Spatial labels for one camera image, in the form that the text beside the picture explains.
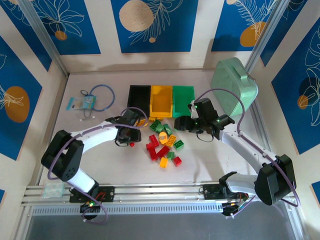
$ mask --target plastic bin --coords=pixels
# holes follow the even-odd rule
[[[172,117],[191,116],[188,104],[195,100],[193,86],[173,86],[173,113]]]
[[[151,86],[150,117],[171,118],[173,111],[172,86]]]
[[[211,87],[227,89],[235,93],[243,102],[245,111],[258,94],[257,84],[250,78],[245,67],[236,57],[218,62]],[[221,90],[213,91],[213,93],[227,115],[234,116],[242,113],[241,104],[230,93]]]
[[[147,85],[130,85],[127,107],[140,108],[147,117],[150,116],[150,93],[151,86]],[[139,110],[133,110],[140,116],[143,114]]]

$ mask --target white table surface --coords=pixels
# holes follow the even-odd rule
[[[188,85],[194,86],[195,97],[210,89],[213,70],[167,70],[167,71],[123,71],[71,74],[67,82],[54,134],[59,130],[67,132],[81,131],[105,119],[115,117],[127,107],[130,85]],[[80,121],[82,110],[66,111],[70,97],[81,97],[80,90],[88,92],[98,84],[107,84],[115,92],[115,102],[104,112],[92,112],[93,119]],[[103,109],[112,97],[105,87],[94,90],[97,96],[95,108]],[[223,111],[212,92],[210,98],[218,114]],[[81,159],[80,167],[100,184],[165,184],[217,181],[223,175],[237,171],[241,174],[255,174],[251,166],[231,147],[214,140],[206,143],[197,139],[193,133],[174,130],[174,118],[165,118],[162,124],[168,123],[177,140],[184,142],[184,147],[175,150],[182,165],[175,167],[169,161],[166,169],[159,167],[159,161],[152,162],[146,150],[149,136],[154,134],[149,127],[141,131],[142,141],[131,147],[117,147],[114,141],[105,142],[87,151]],[[250,111],[245,114],[241,129],[254,140],[257,132]],[[203,139],[210,136],[202,134]],[[40,184],[46,183],[47,169],[43,170]]]

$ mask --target wall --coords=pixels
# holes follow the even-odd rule
[[[315,110],[312,108],[315,101],[311,102],[311,98],[319,97],[319,89],[310,87],[309,90],[315,89],[318,94],[306,94],[303,83],[310,85],[314,81],[309,83],[312,76],[308,77],[306,69],[319,68],[317,62],[309,63],[309,58],[306,58],[309,47],[316,49],[309,43],[313,43],[312,36],[317,37],[313,34],[317,33],[314,29],[320,26],[319,19],[319,1],[306,1],[272,57],[268,57],[266,66],[259,61],[252,73],[260,89],[258,104],[273,150],[279,155],[287,154],[293,161],[297,193],[301,200],[300,211],[312,239],[320,239],[320,205],[311,186],[320,181],[320,127],[317,115],[314,118],[311,115],[312,109]],[[309,103],[303,105],[302,100],[307,98]]]
[[[28,40],[31,33],[19,7],[11,2],[0,0],[0,5],[32,50],[41,52]],[[31,4],[69,72],[87,72],[212,69],[230,57],[245,64],[276,2],[43,0]]]
[[[9,91],[7,85],[24,85],[23,88],[27,92],[19,104],[16,98],[19,96],[15,94],[24,92],[13,91],[10,94],[15,97],[16,102],[11,99],[9,106],[6,102],[0,109],[0,149],[3,153],[0,154],[0,189],[4,190],[0,203],[0,238],[6,240],[12,233],[26,186],[48,143],[52,117],[54,117],[52,109],[58,89],[64,86],[65,80],[54,64],[51,64],[47,71],[1,7],[0,22],[2,23],[0,55],[3,55],[4,46],[8,45],[6,51],[8,56],[0,70],[0,85],[7,94]],[[3,100],[5,95],[1,92],[0,96]],[[21,117],[19,114],[24,113],[24,110],[26,110],[26,120],[17,117]],[[26,125],[24,126],[26,132],[17,132],[17,128],[22,125]],[[7,152],[3,146],[12,149]]]

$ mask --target green lego brick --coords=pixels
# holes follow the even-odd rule
[[[164,130],[166,131],[166,134],[168,134],[168,136],[170,136],[172,134],[171,128],[169,127],[168,124],[163,125]]]
[[[166,158],[173,160],[175,158],[175,152],[174,151],[168,152],[168,154],[166,155]]]
[[[178,149],[182,148],[185,144],[183,141],[179,140],[173,145],[174,145],[174,148],[178,150]]]
[[[150,129],[151,129],[152,131],[155,131],[158,125],[161,125],[161,122],[160,122],[159,120],[155,120],[155,121],[151,124]]]
[[[155,128],[155,132],[157,133],[157,134],[159,134],[159,133],[161,133],[162,131],[163,131],[163,129],[164,129],[164,126],[162,126],[162,124],[158,124],[158,126],[156,126],[156,128]]]

